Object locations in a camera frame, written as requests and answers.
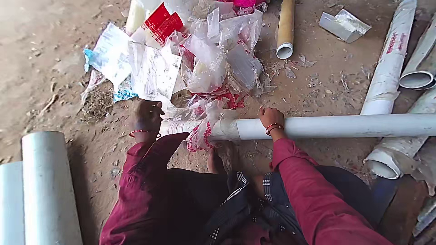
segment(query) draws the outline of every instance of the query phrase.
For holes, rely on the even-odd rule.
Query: person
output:
[[[344,169],[319,166],[297,148],[279,110],[259,109],[274,141],[271,173],[247,177],[228,163],[228,148],[211,151],[209,174],[167,169],[189,133],[156,140],[161,106],[143,100],[136,110],[131,136],[137,143],[127,152],[101,245],[391,244],[373,230],[367,185]]]

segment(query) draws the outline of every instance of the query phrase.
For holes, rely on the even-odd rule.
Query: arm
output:
[[[265,127],[283,125],[283,114],[261,108]],[[324,179],[315,160],[295,146],[279,128],[271,129],[274,141],[272,167],[280,171],[289,201],[307,242],[312,244],[391,244],[373,231],[365,218],[343,200],[342,194]]]
[[[137,144],[127,152],[118,201],[102,229],[100,245],[165,243],[165,215],[170,206],[165,181],[167,163],[189,134],[168,135],[156,141],[160,108],[156,108],[159,104],[149,105],[147,101],[140,103],[134,129],[150,132],[134,133]]]

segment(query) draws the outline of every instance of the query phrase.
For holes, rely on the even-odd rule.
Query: hand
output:
[[[265,128],[274,123],[285,126],[285,116],[276,108],[264,109],[263,107],[260,107],[259,118]]]
[[[160,115],[165,115],[161,108],[162,102],[141,100],[133,119],[133,130],[147,130],[150,133],[134,133],[137,142],[156,140],[157,133],[160,130],[160,123],[162,122]]]
[[[280,126],[285,126],[285,116],[281,111],[276,108],[259,108],[259,118],[262,122],[262,125],[267,128],[268,126],[276,123]],[[279,139],[287,138],[283,129],[280,129],[279,126],[272,126],[269,129],[269,133],[271,134],[272,140],[276,142]]]

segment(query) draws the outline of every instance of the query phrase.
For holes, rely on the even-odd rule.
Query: cardboard tube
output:
[[[276,49],[277,57],[282,60],[289,58],[294,51],[294,13],[294,0],[283,0]]]

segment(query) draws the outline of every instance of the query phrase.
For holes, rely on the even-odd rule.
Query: pipe end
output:
[[[293,52],[294,46],[292,43],[283,43],[277,48],[276,55],[277,58],[284,60],[291,57]]]

